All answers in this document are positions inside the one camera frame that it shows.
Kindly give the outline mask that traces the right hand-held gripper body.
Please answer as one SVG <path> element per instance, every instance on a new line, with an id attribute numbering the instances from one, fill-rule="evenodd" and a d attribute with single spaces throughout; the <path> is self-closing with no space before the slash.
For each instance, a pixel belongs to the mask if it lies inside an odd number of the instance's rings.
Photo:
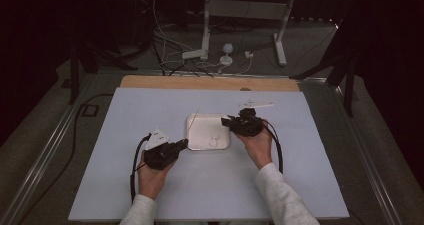
<path id="1" fill-rule="evenodd" d="M 239 111 L 238 115 L 231 119 L 231 131 L 244 137 L 255 137 L 263 130 L 270 131 L 266 121 L 257 117 L 256 110 L 246 107 Z"/>

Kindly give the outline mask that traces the white metal stand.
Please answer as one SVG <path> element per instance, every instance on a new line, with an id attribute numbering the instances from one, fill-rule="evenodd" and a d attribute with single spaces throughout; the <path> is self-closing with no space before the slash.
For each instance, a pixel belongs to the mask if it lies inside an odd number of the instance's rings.
<path id="1" fill-rule="evenodd" d="M 211 16 L 230 18 L 268 19 L 281 21 L 280 29 L 273 35 L 274 46 L 278 58 L 278 64 L 285 66 L 287 58 L 283 48 L 282 38 L 289 21 L 289 15 L 293 8 L 294 0 L 285 3 L 269 3 L 238 0 L 205 0 L 204 2 L 204 26 L 201 43 L 202 61 L 208 60 L 210 29 L 209 18 Z"/>

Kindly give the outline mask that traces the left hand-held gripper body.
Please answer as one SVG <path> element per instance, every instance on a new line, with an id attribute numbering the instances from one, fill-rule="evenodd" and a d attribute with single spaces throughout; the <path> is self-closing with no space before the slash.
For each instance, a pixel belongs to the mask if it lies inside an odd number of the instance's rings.
<path id="1" fill-rule="evenodd" d="M 182 150 L 182 140 L 170 142 L 170 138 L 159 128 L 156 128 L 144 149 L 144 161 L 152 169 L 164 170 L 178 159 Z"/>

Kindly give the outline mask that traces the wooden board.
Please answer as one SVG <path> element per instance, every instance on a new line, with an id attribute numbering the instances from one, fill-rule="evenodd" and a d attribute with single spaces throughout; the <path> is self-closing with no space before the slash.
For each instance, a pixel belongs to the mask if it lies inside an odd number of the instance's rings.
<path id="1" fill-rule="evenodd" d="M 271 78 L 212 78 L 181 76 L 141 76 L 127 75 L 120 86 L 122 88 L 157 89 L 200 89 L 235 91 L 284 91 L 299 92 L 299 85 L 291 79 Z"/>

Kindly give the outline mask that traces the person's right hand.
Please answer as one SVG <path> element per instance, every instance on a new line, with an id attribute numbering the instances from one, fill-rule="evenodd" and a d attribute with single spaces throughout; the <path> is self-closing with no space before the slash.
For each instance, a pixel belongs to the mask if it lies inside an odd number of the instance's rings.
<path id="1" fill-rule="evenodd" d="M 244 144 L 249 157 L 258 169 L 262 169 L 264 166 L 272 162 L 272 136 L 265 127 L 254 137 L 237 135 L 237 138 Z"/>

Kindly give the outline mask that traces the metal floor rail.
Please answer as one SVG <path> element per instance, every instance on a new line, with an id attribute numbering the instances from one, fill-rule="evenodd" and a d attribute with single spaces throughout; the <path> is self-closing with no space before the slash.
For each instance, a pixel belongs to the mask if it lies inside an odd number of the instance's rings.
<path id="1" fill-rule="evenodd" d="M 82 80 L 80 94 L 76 96 L 75 102 L 71 105 L 66 104 L 66 109 L 61 113 L 60 120 L 55 125 L 54 130 L 49 135 L 48 140 L 45 142 L 40 152 L 34 158 L 31 167 L 28 169 L 13 198 L 8 203 L 4 213 L 0 214 L 0 225 L 18 224 L 44 172 L 55 155 L 62 138 L 69 128 L 72 118 L 77 112 L 78 104 L 82 101 L 82 96 L 91 87 L 94 81 L 94 75 L 87 75 Z"/>
<path id="2" fill-rule="evenodd" d="M 354 146 L 357 150 L 359 159 L 362 167 L 366 173 L 370 186 L 374 192 L 374 196 L 377 199 L 382 213 L 387 221 L 388 225 L 404 225 L 401 218 L 392 202 L 392 199 L 386 189 L 383 180 L 371 158 L 371 155 L 367 149 L 365 141 L 354 123 L 354 119 L 347 115 L 345 111 L 343 101 L 343 93 L 339 87 L 331 87 L 331 93 L 338 104 L 338 109 L 342 113 L 343 119 L 346 121 L 348 130 L 352 134 L 354 140 Z"/>

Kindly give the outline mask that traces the person's left hand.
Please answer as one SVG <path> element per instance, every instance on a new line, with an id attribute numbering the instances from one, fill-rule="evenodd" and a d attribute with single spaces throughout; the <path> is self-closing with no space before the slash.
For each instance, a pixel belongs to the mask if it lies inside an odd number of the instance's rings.
<path id="1" fill-rule="evenodd" d="M 174 163 L 169 164 L 163 170 L 150 168 L 141 155 L 138 173 L 138 193 L 155 200 L 162 191 L 168 172 L 174 166 Z"/>

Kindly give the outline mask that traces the white cloth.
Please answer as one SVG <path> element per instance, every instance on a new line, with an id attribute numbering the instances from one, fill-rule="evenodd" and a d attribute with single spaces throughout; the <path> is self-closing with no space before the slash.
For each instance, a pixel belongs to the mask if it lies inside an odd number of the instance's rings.
<path id="1" fill-rule="evenodd" d="M 186 119 L 188 148 L 194 151 L 224 150 L 230 145 L 229 128 L 223 114 L 191 114 Z"/>

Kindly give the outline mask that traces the black square floor frame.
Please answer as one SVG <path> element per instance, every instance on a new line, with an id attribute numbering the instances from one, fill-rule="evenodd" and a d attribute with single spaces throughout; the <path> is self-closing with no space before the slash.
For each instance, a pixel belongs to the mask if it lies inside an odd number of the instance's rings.
<path id="1" fill-rule="evenodd" d="M 82 117 L 96 117 L 99 111 L 98 105 L 85 104 L 82 107 L 81 116 Z"/>

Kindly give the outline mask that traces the pale grey table mat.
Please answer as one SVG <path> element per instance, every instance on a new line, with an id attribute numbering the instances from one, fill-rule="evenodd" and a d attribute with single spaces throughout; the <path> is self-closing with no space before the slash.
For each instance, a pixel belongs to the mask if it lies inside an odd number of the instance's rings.
<path id="1" fill-rule="evenodd" d="M 300 92 L 119 88 L 80 184 L 72 221 L 118 221 L 131 206 L 129 177 L 139 142 L 154 128 L 172 140 L 187 133 L 189 115 L 235 115 L 248 102 L 275 128 L 286 182 L 317 218 L 344 218 L 348 211 L 305 96 Z M 184 150 L 157 198 L 159 221 L 267 220 L 255 185 L 257 168 L 243 144 Z"/>

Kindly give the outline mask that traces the white round device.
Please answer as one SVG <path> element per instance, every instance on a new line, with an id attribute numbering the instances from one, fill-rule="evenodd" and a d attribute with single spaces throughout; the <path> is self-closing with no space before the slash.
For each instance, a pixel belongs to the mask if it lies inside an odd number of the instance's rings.
<path id="1" fill-rule="evenodd" d="M 220 58 L 220 63 L 225 66 L 229 66 L 233 63 L 233 59 L 230 54 L 233 52 L 233 45 L 231 43 L 226 43 L 223 46 L 224 56 Z"/>

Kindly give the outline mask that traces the black stand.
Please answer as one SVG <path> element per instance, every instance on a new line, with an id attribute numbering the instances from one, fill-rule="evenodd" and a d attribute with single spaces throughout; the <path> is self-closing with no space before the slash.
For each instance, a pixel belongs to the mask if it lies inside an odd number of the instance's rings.
<path id="1" fill-rule="evenodd" d="M 318 65 L 302 73 L 290 75 L 289 78 L 305 80 L 319 71 L 332 67 L 332 71 L 326 79 L 326 84 L 330 87 L 337 87 L 342 80 L 345 80 L 343 107 L 348 116 L 352 117 L 353 86 L 358 52 L 355 48 L 355 40 L 350 37 L 347 30 L 348 26 L 347 18 L 342 19 L 337 24 L 337 31 Z"/>

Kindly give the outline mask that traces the black tripod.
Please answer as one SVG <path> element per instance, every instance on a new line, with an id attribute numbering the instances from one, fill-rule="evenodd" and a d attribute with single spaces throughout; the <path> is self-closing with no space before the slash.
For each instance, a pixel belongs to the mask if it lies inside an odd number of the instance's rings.
<path id="1" fill-rule="evenodd" d="M 105 59 L 113 66 L 122 70 L 137 71 L 136 67 L 124 63 L 121 59 L 112 56 L 106 50 L 99 48 L 93 42 L 83 40 L 78 36 L 71 37 L 69 40 L 70 55 L 70 80 L 69 87 L 71 95 L 69 104 L 74 104 L 80 94 L 80 72 L 79 68 L 83 67 L 87 73 L 94 74 L 99 70 L 99 66 L 95 60 L 95 56 Z"/>

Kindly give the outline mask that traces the white power strip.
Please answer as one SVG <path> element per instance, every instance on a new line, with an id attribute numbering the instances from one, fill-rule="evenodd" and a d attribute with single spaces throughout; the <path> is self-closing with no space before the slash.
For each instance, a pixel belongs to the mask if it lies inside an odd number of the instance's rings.
<path id="1" fill-rule="evenodd" d="M 193 50 L 193 51 L 186 51 L 182 53 L 182 58 L 184 60 L 193 59 L 193 58 L 201 58 L 205 56 L 207 52 L 205 50 Z"/>

